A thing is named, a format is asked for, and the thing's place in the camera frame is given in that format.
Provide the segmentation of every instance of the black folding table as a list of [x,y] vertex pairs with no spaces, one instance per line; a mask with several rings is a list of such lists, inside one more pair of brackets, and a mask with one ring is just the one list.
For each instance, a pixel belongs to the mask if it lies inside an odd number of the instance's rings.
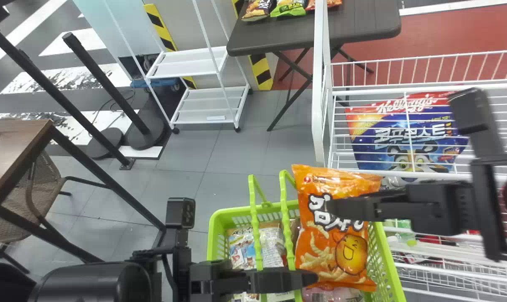
[[[274,53],[287,63],[292,70],[306,78],[305,83],[290,97],[287,94],[285,106],[278,113],[267,131],[271,131],[285,111],[304,92],[313,81],[313,75],[301,69],[297,63],[313,47],[315,14],[301,17],[265,18],[256,22],[245,22],[240,18],[245,14],[247,5],[242,7],[238,21],[227,44],[230,56]],[[330,45],[332,58],[341,53],[349,61],[354,59],[341,50],[343,44],[393,38],[400,33],[401,22],[397,0],[343,0],[337,8],[328,10]],[[291,61],[281,52],[290,49],[301,49],[297,62]]]

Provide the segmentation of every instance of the green plastic basket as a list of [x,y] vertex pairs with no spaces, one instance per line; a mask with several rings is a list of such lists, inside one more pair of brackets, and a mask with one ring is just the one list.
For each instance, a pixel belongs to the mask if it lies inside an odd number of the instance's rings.
[[[211,216],[209,222],[209,239],[207,245],[207,260],[229,258],[229,245],[227,243],[226,230],[236,227],[253,227],[255,239],[255,260],[257,270],[263,270],[263,258],[259,241],[259,222],[280,220],[283,225],[287,262],[290,270],[295,269],[294,251],[292,250],[290,218],[299,217],[298,200],[287,200],[286,184],[289,183],[296,189],[295,180],[286,171],[280,172],[280,202],[271,203],[265,197],[255,176],[248,176],[250,191],[250,206],[238,208],[223,208]],[[257,204],[257,195],[261,204]],[[404,292],[400,284],[399,275],[393,262],[393,257],[387,244],[384,227],[380,222],[369,224],[369,258],[367,260],[368,276],[376,283],[376,292],[365,293],[367,302],[406,302]],[[296,290],[295,301],[302,302],[302,293]],[[261,302],[266,302],[266,295],[261,295]]]

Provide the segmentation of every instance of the yellow and black caution tape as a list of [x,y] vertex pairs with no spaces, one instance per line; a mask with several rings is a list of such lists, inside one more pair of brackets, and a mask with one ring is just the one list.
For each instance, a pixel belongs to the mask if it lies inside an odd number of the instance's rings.
[[[231,0],[234,7],[234,14],[238,19],[238,13],[242,10],[244,0]],[[265,54],[249,55],[253,75],[259,86],[259,90],[271,90],[274,80],[270,74],[270,67]]]
[[[176,52],[177,46],[175,45],[175,42],[173,42],[171,34],[169,34],[169,31],[167,30],[166,25],[162,20],[162,17],[158,13],[156,6],[154,4],[144,4],[143,8],[146,10],[149,19],[153,23],[154,29],[156,30],[158,36],[162,40],[162,43],[164,44],[166,50],[168,52]],[[188,85],[190,89],[196,89],[194,78],[192,78],[191,76],[185,76],[182,77],[182,79],[185,81],[186,85]]]

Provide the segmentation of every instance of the orange snack bag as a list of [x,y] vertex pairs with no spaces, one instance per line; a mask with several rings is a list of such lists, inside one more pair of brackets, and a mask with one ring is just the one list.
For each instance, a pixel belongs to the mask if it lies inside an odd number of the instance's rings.
[[298,191],[302,230],[296,245],[296,268],[314,271],[310,287],[331,290],[353,287],[373,292],[366,275],[367,221],[336,217],[324,211],[326,201],[378,191],[380,176],[328,168],[292,165]]

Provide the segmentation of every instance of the basket handle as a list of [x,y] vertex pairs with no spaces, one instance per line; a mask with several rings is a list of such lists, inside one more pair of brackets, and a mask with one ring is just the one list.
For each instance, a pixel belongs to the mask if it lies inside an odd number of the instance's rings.
[[[287,265],[289,270],[296,270],[294,264],[294,251],[292,249],[292,235],[290,231],[289,207],[287,206],[286,182],[296,189],[296,181],[287,170],[280,171],[280,205],[281,205],[281,221],[283,223],[283,236],[285,237],[285,248],[287,250]],[[294,291],[295,302],[302,302],[302,291]]]
[[252,216],[253,227],[253,245],[255,246],[255,262],[257,271],[263,270],[263,256],[261,255],[261,234],[259,233],[259,219],[257,218],[257,205],[255,204],[256,193],[261,197],[261,207],[268,208],[272,203],[268,201],[261,190],[257,179],[253,174],[248,175],[248,189],[250,191],[250,212]]

